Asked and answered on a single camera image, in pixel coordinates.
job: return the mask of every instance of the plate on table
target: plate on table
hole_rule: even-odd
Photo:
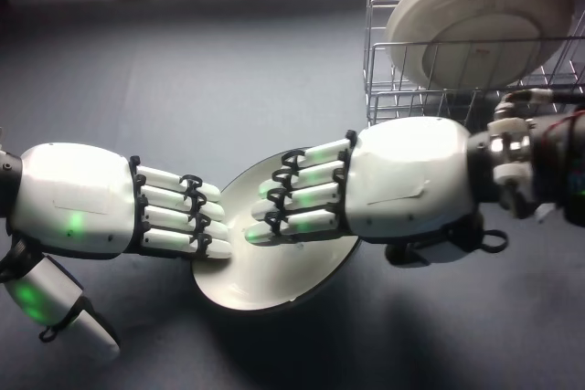
[[[453,42],[566,37],[573,0],[401,0],[386,27],[388,42]],[[546,62],[562,41],[396,45],[388,48],[404,77],[423,88],[497,88]]]
[[[358,247],[356,237],[275,247],[253,246],[246,241],[246,228],[256,223],[250,209],[259,199],[259,186],[281,168],[283,154],[255,164],[221,193],[231,259],[192,263],[198,287],[224,308],[260,311],[300,299],[328,280]]]

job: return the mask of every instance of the metal wire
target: metal wire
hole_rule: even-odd
[[[538,39],[502,39],[502,40],[461,40],[461,41],[409,41],[388,42],[385,39],[386,23],[394,8],[401,0],[367,0],[366,32],[364,41],[363,77],[367,104],[368,125],[409,116],[442,116],[455,119],[468,128],[473,129],[484,124],[484,114],[491,116],[494,105],[502,93],[534,87],[545,87],[555,90],[569,90],[582,93],[585,89],[585,54],[580,59],[581,42],[585,40],[585,11],[579,11],[569,37],[538,38]],[[538,48],[543,44],[556,43],[559,49],[553,58],[537,69],[532,69]],[[495,45],[495,63],[487,75],[483,87],[469,88],[464,84],[466,70],[469,67],[470,54],[476,45]],[[439,89],[433,85],[436,74],[438,52],[442,47],[462,48],[465,54],[460,69],[453,72],[458,79],[454,89]],[[529,57],[522,70],[522,78],[514,80],[503,87],[493,87],[491,82],[500,66],[500,58],[506,50],[514,49],[514,45],[529,47]],[[415,47],[426,47],[431,56],[431,64],[427,71],[429,79],[420,85],[404,76],[407,57],[416,52]],[[395,66],[388,54],[392,49],[395,53],[404,53],[404,59]],[[527,114],[540,112],[563,112],[566,106],[532,106],[526,108]]]

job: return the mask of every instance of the robotic hand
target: robotic hand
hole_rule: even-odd
[[[260,187],[251,211],[259,222],[246,239],[271,246],[357,235],[388,244],[390,263],[410,267],[453,261],[478,248],[503,250],[507,237],[484,231],[480,203],[499,202],[517,218],[555,203],[568,221],[585,226],[585,195],[575,189],[585,189],[582,112],[529,121],[516,116],[518,103],[580,99],[523,90],[506,95],[488,131],[474,136],[455,121],[405,118],[289,152]],[[502,243],[488,246],[485,235]]]
[[[17,157],[0,149],[0,217],[13,246],[0,282],[33,321],[39,338],[58,334],[91,354],[119,352],[110,325],[81,285],[44,253],[108,259],[121,253],[163,258],[229,258],[219,190],[200,178],[141,166],[88,145],[48,143]]]

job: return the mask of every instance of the metal wire basket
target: metal wire basket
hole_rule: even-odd
[[[409,116],[441,116],[459,121],[468,129],[482,129],[493,114],[493,109],[502,93],[526,88],[563,89],[583,92],[585,87],[585,50],[581,43],[585,40],[585,0],[577,0],[576,15],[569,37],[514,39],[514,40],[465,40],[465,41],[426,41],[426,42],[388,42],[385,41],[386,23],[400,0],[367,0],[367,24],[364,46],[364,83],[367,104],[368,125],[396,118]],[[478,45],[493,45],[498,54],[514,50],[514,45],[534,45],[556,41],[560,44],[556,54],[536,70],[528,71],[530,57],[522,79],[504,87],[493,87],[491,80],[484,87],[467,89],[438,89],[431,85],[415,84],[401,73],[402,66],[395,66],[386,53],[392,47],[404,50],[403,63],[406,62],[409,49],[425,45],[434,50],[431,64],[435,69],[437,51],[444,45],[461,45],[462,54],[467,57]],[[458,69],[461,78],[467,69],[468,58],[464,58]],[[526,107],[528,114],[540,112],[558,112],[566,110],[556,105]]]

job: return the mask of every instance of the plate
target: plate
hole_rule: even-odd
[[[388,21],[386,39],[406,43],[566,37],[573,7],[573,0],[401,0]],[[388,54],[406,78],[425,89],[488,89],[523,78],[561,44],[409,45],[389,47]]]
[[[258,311],[297,300],[329,279],[358,247],[356,237],[276,247],[246,241],[246,227],[256,222],[250,208],[258,201],[258,187],[281,168],[283,154],[255,164],[221,193],[224,223],[233,246],[231,259],[192,263],[198,287],[224,308]]]

